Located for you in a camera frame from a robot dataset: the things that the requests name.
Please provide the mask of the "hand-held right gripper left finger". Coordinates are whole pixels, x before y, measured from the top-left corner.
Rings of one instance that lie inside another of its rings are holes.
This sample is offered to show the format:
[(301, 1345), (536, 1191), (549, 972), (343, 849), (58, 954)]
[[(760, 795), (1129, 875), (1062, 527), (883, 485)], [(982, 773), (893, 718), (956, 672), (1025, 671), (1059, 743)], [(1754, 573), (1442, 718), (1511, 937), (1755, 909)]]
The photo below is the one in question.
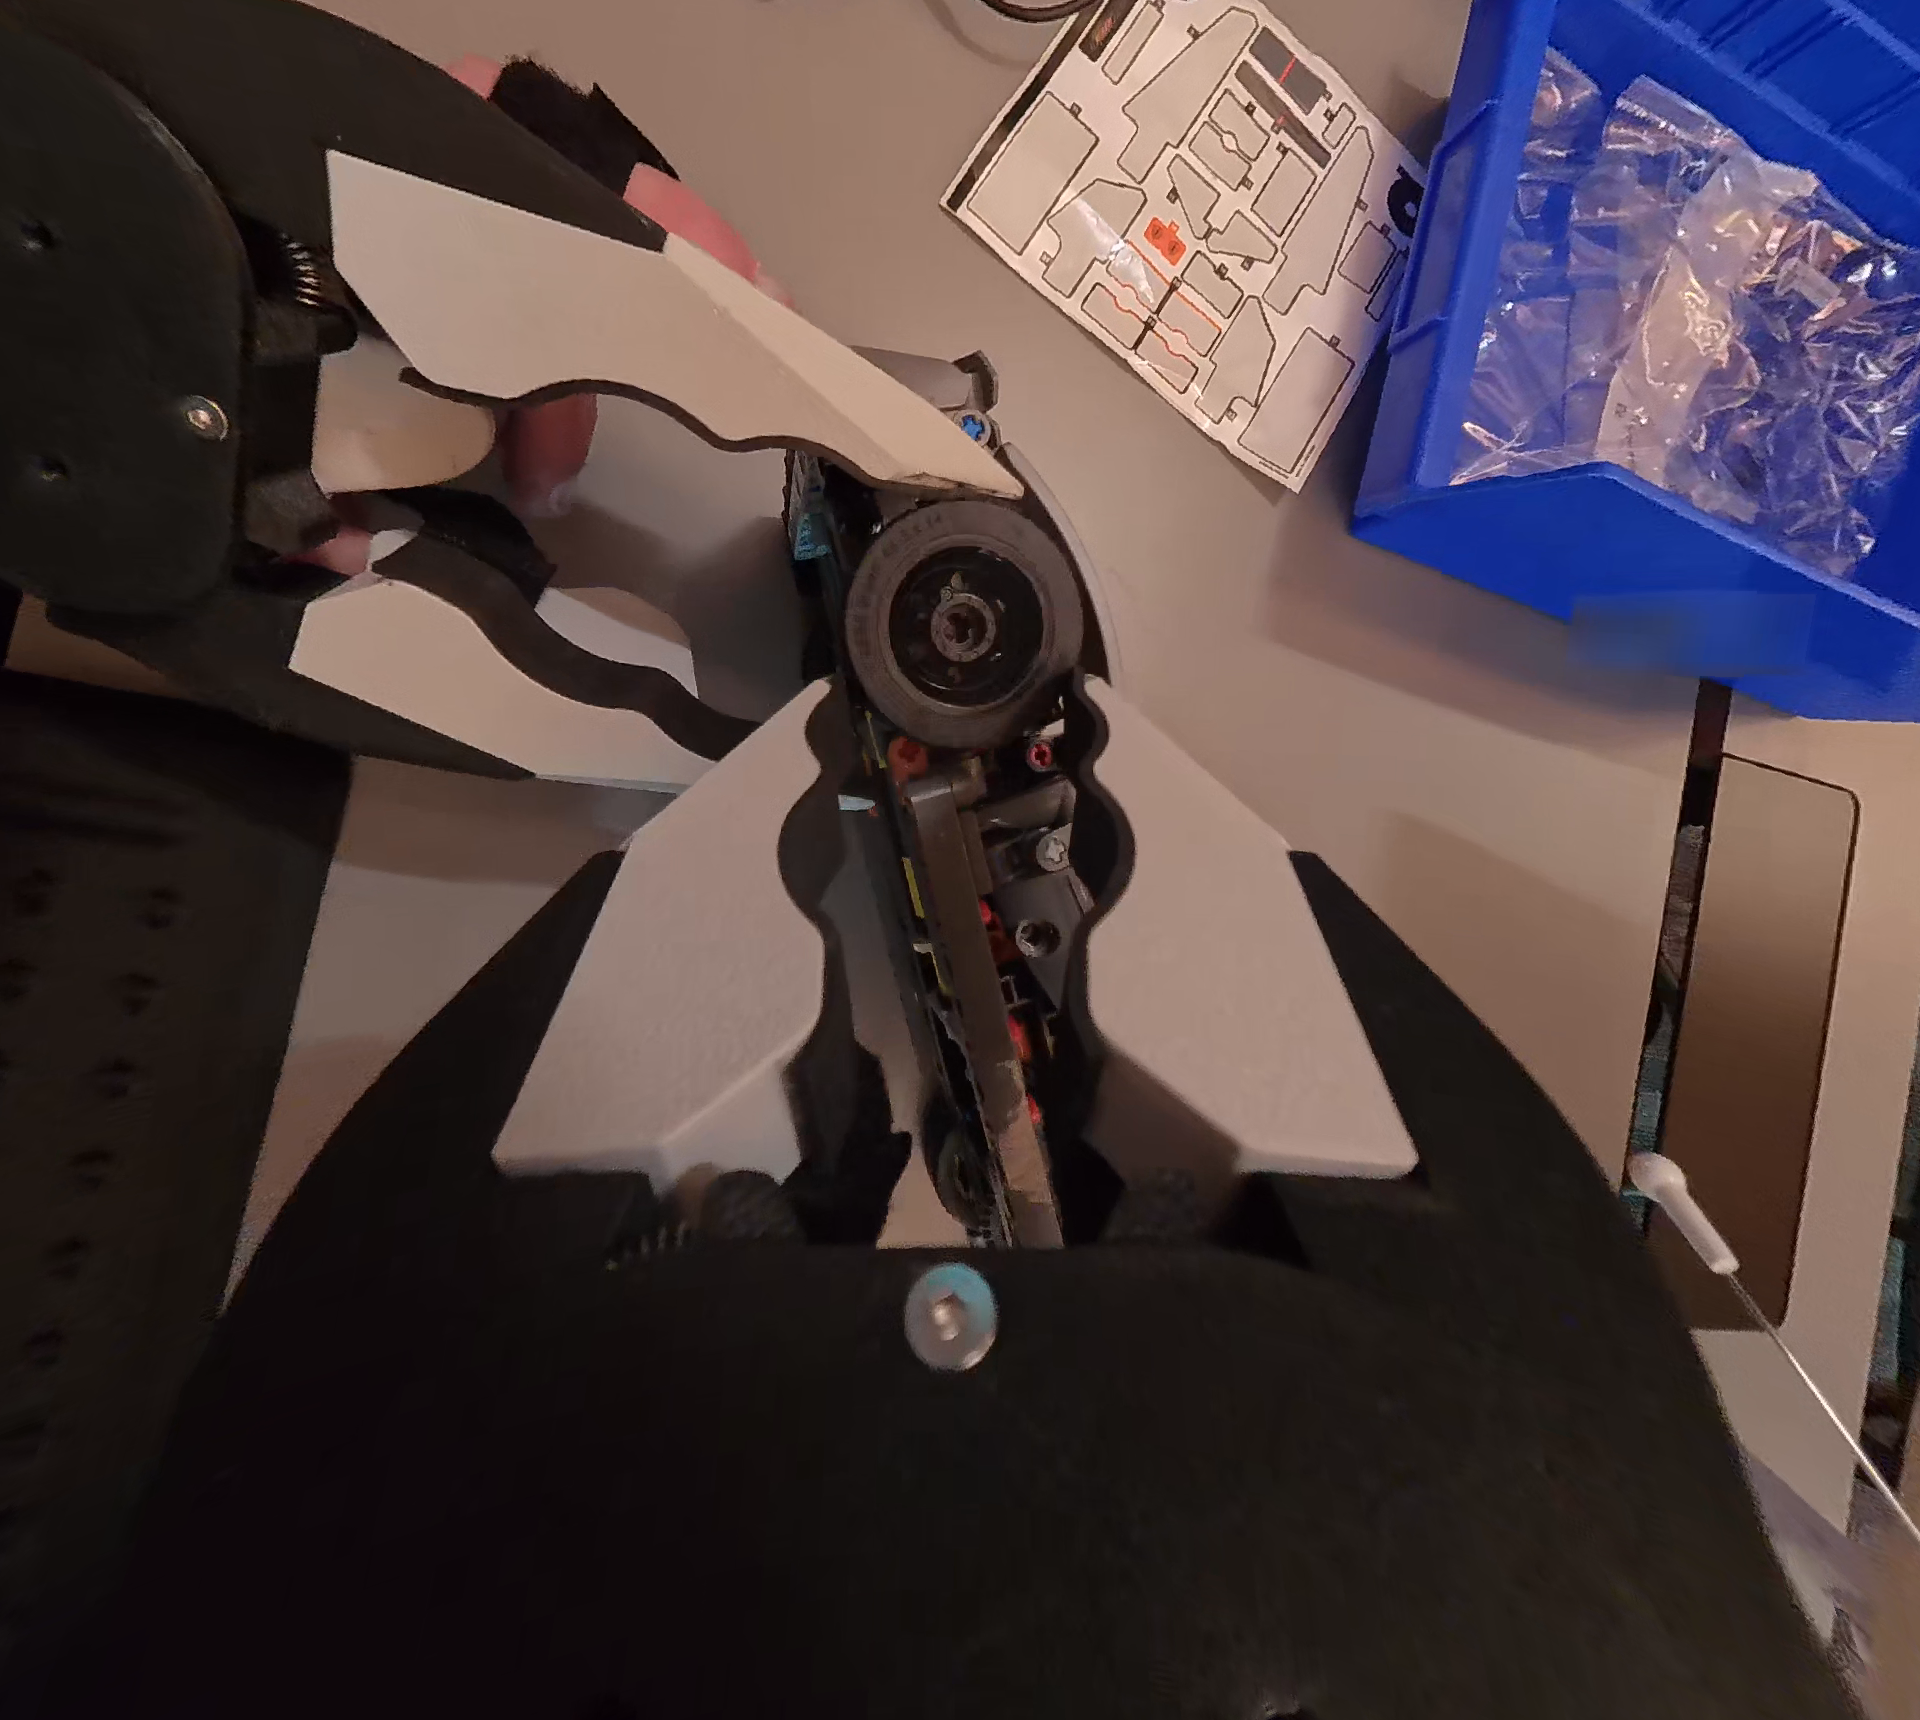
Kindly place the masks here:
[(632, 838), (494, 1141), (502, 1172), (798, 1166), (784, 1071), (820, 1020), (827, 949), (782, 830), (820, 782), (827, 700), (809, 685)]

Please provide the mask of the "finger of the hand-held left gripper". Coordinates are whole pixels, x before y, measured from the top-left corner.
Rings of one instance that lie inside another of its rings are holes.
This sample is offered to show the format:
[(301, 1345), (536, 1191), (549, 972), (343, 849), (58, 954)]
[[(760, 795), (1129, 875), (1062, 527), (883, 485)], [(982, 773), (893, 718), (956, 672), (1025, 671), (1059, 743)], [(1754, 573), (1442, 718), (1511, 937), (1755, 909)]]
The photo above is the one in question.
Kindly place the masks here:
[(728, 452), (869, 485), (1021, 498), (949, 412), (683, 237), (635, 245), (330, 151), (333, 256), (424, 391), (485, 408), (611, 394)]
[(690, 787), (756, 732), (697, 694), (681, 625), (616, 586), (554, 586), (492, 627), (361, 576), (304, 608), (290, 671), (544, 782)]

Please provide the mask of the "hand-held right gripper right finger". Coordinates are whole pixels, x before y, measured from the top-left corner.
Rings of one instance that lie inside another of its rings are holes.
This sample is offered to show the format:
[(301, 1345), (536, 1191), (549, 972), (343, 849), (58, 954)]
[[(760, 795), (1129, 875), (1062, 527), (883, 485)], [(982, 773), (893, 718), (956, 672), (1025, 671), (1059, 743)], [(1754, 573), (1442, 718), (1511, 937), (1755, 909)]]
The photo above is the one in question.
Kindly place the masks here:
[(1133, 1184), (1408, 1179), (1417, 1151), (1290, 845), (1112, 685), (1092, 759), (1133, 842), (1092, 923), (1088, 1145)]

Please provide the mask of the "partly built lego car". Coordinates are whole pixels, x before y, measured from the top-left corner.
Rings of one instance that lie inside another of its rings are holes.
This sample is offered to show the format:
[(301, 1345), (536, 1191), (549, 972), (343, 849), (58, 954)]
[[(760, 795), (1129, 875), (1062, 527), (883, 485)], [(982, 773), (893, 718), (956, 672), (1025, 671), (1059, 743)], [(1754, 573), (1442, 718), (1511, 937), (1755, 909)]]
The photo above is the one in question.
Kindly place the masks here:
[(1120, 1187), (1085, 1137), (1095, 1069), (1070, 1020), (1073, 946), (1095, 897), (1073, 868), (1078, 785), (1063, 708), (1073, 676), (1112, 676), (1105, 604), (1050, 488), (1000, 432), (989, 358), (873, 347), (863, 358), (949, 412), (1021, 479), (1021, 498), (989, 503), (1041, 526), (1080, 588), (1085, 637), (1055, 718), (1002, 747), (928, 747), (884, 724), (852, 676), (848, 586), (887, 521), (982, 498), (869, 485), (823, 457), (788, 456), (784, 527), (808, 622), (805, 676), (831, 676), (848, 694), (858, 741), (848, 792), (865, 801), (863, 851), (923, 1066), (928, 1169), (976, 1245), (1085, 1245)]

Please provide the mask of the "black lego wheel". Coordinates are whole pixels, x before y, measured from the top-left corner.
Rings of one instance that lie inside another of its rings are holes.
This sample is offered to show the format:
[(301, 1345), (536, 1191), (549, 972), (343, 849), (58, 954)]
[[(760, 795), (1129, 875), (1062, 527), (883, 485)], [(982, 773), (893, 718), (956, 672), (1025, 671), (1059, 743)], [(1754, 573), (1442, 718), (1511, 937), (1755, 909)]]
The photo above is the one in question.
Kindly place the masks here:
[(1085, 611), (1070, 559), (1020, 509), (943, 500), (887, 521), (848, 586), (852, 676), (900, 735), (989, 752), (1055, 718)]

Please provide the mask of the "person's left hand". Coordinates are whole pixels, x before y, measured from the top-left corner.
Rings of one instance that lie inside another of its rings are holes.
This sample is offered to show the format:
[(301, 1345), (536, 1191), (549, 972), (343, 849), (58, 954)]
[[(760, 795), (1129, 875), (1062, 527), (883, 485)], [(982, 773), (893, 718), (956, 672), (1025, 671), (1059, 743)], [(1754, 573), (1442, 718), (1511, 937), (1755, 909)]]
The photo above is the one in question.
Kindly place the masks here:
[[(674, 164), (601, 90), (579, 90), (533, 58), (496, 61), (464, 54), (446, 73), (542, 140), (576, 157), (589, 174), (622, 174), (629, 207), (661, 228), (706, 248), (709, 256), (743, 273), (782, 306), (794, 306), (784, 285), (760, 262), (743, 235), (696, 190), (675, 179)], [(509, 503), (523, 519), (548, 519), (565, 509), (587, 468), (597, 401), (576, 394), (536, 408), (496, 415), (494, 452), (502, 464)]]

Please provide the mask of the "black perforated office chair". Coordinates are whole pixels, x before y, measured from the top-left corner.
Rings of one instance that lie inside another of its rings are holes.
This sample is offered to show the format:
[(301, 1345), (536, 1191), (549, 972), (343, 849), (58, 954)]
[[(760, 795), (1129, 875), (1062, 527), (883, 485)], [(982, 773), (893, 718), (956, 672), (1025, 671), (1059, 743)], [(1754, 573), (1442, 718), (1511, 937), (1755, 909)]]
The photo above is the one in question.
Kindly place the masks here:
[(351, 767), (2, 676), (2, 1560), (118, 1525), (217, 1314)]

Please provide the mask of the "blue plastic bin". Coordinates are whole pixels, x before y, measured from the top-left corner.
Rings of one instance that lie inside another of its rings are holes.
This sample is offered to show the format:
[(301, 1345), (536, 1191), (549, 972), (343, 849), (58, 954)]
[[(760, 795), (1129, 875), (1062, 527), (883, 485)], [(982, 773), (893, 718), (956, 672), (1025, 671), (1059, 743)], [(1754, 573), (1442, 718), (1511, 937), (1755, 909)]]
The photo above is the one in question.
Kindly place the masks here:
[(1835, 581), (1611, 464), (1452, 482), (1480, 329), (1546, 54), (1599, 91), (1652, 76), (1918, 242), (1918, 0), (1473, 0), (1353, 506), (1376, 546), (1571, 619), (1599, 601), (1791, 604), (1769, 672), (1710, 676), (1790, 714), (1918, 721), (1918, 468), (1856, 581)]

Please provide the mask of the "white sticker sheet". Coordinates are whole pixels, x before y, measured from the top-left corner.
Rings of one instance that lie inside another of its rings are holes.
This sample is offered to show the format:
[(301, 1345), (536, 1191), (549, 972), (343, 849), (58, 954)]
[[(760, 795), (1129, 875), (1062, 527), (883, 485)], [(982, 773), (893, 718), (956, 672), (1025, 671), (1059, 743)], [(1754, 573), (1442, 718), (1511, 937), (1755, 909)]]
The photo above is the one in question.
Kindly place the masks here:
[(1303, 491), (1396, 312), (1427, 164), (1262, 0), (1078, 10), (943, 213), (1169, 411)]

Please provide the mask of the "white book stand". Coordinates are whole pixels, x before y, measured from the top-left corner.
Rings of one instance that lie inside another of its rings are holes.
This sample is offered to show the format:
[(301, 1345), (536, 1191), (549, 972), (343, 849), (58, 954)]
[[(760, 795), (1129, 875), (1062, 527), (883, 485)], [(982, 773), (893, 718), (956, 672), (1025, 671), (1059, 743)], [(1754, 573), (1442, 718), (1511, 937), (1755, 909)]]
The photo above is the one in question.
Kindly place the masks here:
[(1775, 1556), (1821, 1631), (1918, 1609), (1918, 1531), (1865, 1476), (1835, 1420), (1755, 1328), (1698, 1328)]

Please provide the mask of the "clear plastic bags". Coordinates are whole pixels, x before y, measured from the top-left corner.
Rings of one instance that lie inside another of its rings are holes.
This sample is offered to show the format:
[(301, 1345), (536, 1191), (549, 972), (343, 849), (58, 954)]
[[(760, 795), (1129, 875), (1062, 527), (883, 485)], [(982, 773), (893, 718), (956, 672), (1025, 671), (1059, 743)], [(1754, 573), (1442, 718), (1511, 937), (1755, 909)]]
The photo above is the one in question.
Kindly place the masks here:
[(1549, 51), (1452, 482), (1607, 464), (1850, 579), (1916, 438), (1918, 248)]

